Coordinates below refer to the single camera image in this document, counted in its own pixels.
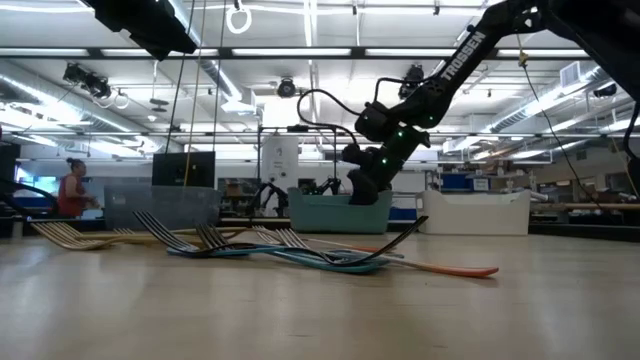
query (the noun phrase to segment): cable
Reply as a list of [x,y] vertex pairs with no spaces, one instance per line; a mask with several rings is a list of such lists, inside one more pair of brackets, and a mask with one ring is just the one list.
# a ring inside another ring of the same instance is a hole
[[624,172],[627,174],[627,178],[629,179],[629,183],[631,184],[631,188],[633,189],[633,192],[636,194],[636,197],[640,199],[640,194],[638,193],[638,189],[636,188],[636,185],[633,183],[633,178],[631,177],[631,173],[629,173],[629,166],[627,165],[626,161],[622,158],[622,155],[620,155],[620,149],[618,149],[618,144],[616,144],[616,140],[614,138],[611,138],[611,142],[613,143],[613,147],[616,149],[616,155],[618,155],[618,159],[622,163]]
[[382,77],[379,78],[378,81],[376,81],[376,90],[375,93],[373,94],[373,102],[378,101],[378,92],[380,91],[380,84],[382,82],[391,82],[391,83],[395,83],[395,84],[415,84],[415,85],[419,85],[422,84],[423,82],[427,81],[431,79],[431,77],[427,77],[424,78],[422,80],[416,80],[416,81],[410,81],[410,80],[404,80],[404,79],[394,79],[394,78],[387,78],[387,77]]
[[[529,87],[531,88],[531,91],[533,92],[533,96],[536,98],[536,101],[538,102],[538,104],[540,104],[540,98],[538,98],[538,93],[536,92],[536,89],[533,86],[533,83],[531,82],[531,78],[529,77],[529,71],[527,70],[526,62],[520,64],[520,66],[524,70],[524,73],[525,73],[525,75],[527,77],[527,82],[529,83]],[[596,200],[596,198],[592,194],[587,192],[587,189],[585,189],[584,185],[582,185],[582,182],[580,182],[580,176],[578,176],[578,172],[576,172],[576,169],[573,167],[573,164],[571,163],[571,160],[569,159],[569,155],[567,154],[567,151],[564,149],[564,146],[562,146],[562,142],[560,141],[560,138],[558,138],[558,136],[556,135],[556,132],[553,130],[553,125],[551,124],[551,120],[549,119],[549,116],[547,115],[547,112],[542,108],[542,106],[540,107],[540,110],[542,111],[542,115],[544,115],[545,119],[547,119],[547,123],[549,124],[549,130],[551,130],[551,134],[553,135],[554,139],[556,139],[556,142],[558,143],[558,146],[560,146],[560,150],[562,150],[562,153],[564,154],[564,157],[567,160],[567,164],[569,165],[569,168],[571,169],[571,172],[573,173],[573,176],[575,177],[576,181],[578,182],[578,186],[580,186],[580,189],[585,193],[585,195],[589,196],[589,199],[591,200],[591,202],[593,202],[598,207],[598,209],[600,211],[602,211],[603,214],[606,214],[606,212],[604,211],[602,206],[600,206],[600,203],[598,202],[598,200]]]
[[636,127],[636,120],[638,120],[638,113],[640,113],[640,103],[636,102],[636,106],[633,108],[633,115],[631,116],[631,121],[629,121],[629,127],[627,131],[624,133],[624,139],[622,140],[622,147],[624,151],[629,155],[629,157],[633,160],[638,160],[638,156],[631,151],[631,147],[629,147],[629,139],[631,138],[631,133],[633,132],[633,128]]
[[[187,27],[187,34],[191,33],[191,25],[193,24],[193,14],[195,10],[196,0],[191,0],[191,15],[189,15],[189,26]],[[180,73],[178,74],[178,82],[176,84],[176,95],[173,98],[173,109],[171,110],[171,120],[169,121],[169,133],[167,134],[167,145],[164,148],[164,154],[169,153],[169,143],[171,142],[171,132],[173,131],[173,121],[176,116],[176,108],[178,107],[178,95],[180,94],[180,84],[182,83],[182,74],[184,72],[184,61],[187,54],[182,53],[182,62],[180,63]]]
[[[224,0],[224,9],[227,8],[227,0]],[[220,23],[222,24],[220,26],[220,47],[222,47],[223,43],[224,43],[224,11],[222,12],[222,19],[220,21]],[[215,114],[214,114],[214,118],[213,118],[213,140],[212,140],[212,151],[214,153],[214,161],[215,161],[215,151],[216,151],[216,135],[218,134],[217,128],[218,128],[218,111],[220,109],[220,106],[218,106],[219,102],[220,102],[220,77],[222,75],[222,59],[218,60],[218,74],[216,76],[216,105],[215,105]]]
[[[207,7],[207,0],[204,0],[204,6]],[[200,33],[202,34],[202,39],[200,40],[200,48],[198,49],[198,63],[200,63],[200,59],[202,59],[202,44],[204,44],[204,26],[207,23],[207,12],[202,12],[202,27],[200,29]],[[191,127],[189,128],[189,146],[187,147],[187,164],[185,165],[184,171],[184,181],[182,185],[187,187],[187,180],[189,180],[189,165],[191,163],[191,140],[193,139],[193,124],[196,121],[196,98],[198,97],[198,89],[200,87],[200,69],[198,66],[196,70],[196,90],[193,96],[193,108],[191,109]]]
[[322,89],[311,89],[311,90],[307,90],[305,91],[302,95],[300,95],[300,98],[298,99],[298,104],[297,104],[297,110],[298,110],[298,117],[300,118],[300,120],[302,120],[302,122],[307,123],[309,125],[319,125],[319,126],[326,126],[330,129],[340,129],[344,132],[346,132],[347,134],[349,134],[349,136],[351,136],[351,140],[353,140],[354,144],[358,144],[358,140],[356,140],[356,136],[353,134],[353,132],[349,129],[347,129],[344,126],[341,125],[335,125],[335,124],[327,124],[327,123],[314,123],[312,121],[307,120],[303,115],[302,115],[302,100],[309,96],[312,93],[321,93],[321,94],[325,94],[327,95],[331,100],[333,100],[336,104],[338,104],[341,108],[343,108],[345,111],[355,115],[355,116],[360,116],[360,113],[355,112],[353,110],[351,110],[349,107],[347,107],[345,104],[343,104],[340,100],[338,100],[335,96],[333,96],[330,92],[326,91],[326,90],[322,90]]

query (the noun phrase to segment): white container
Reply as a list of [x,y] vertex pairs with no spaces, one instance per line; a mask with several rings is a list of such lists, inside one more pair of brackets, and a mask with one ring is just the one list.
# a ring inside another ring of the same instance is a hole
[[490,195],[416,195],[418,216],[429,216],[419,231],[431,235],[511,235],[529,232],[530,192]]

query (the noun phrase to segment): orange handle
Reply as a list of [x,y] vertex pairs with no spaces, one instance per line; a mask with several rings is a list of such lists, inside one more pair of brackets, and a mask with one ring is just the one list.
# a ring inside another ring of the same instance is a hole
[[465,267],[426,264],[426,263],[421,263],[417,261],[398,259],[398,258],[389,257],[389,256],[384,256],[384,258],[396,264],[410,266],[412,268],[429,271],[433,273],[454,275],[454,276],[487,277],[497,273],[500,270],[497,267],[465,268]]

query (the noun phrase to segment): storage box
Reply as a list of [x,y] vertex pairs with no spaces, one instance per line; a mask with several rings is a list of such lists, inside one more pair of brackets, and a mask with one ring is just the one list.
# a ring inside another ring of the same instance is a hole
[[212,188],[149,185],[107,185],[104,188],[107,229],[145,230],[133,211],[148,211],[170,230],[215,224],[220,193]]
[[531,194],[416,196],[418,216],[429,216],[419,231],[432,235],[527,235]]
[[349,205],[350,195],[302,195],[290,188],[291,227],[298,232],[383,234],[387,231],[393,193],[383,191],[373,205]]

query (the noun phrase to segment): red shirt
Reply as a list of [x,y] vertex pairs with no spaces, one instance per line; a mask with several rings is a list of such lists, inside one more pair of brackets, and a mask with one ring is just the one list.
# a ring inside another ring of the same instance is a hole
[[81,216],[87,204],[87,199],[80,197],[67,197],[67,179],[73,176],[76,178],[76,193],[80,195],[86,194],[82,179],[73,174],[69,174],[60,180],[60,189],[58,189],[58,206],[60,207],[60,215],[64,216]]

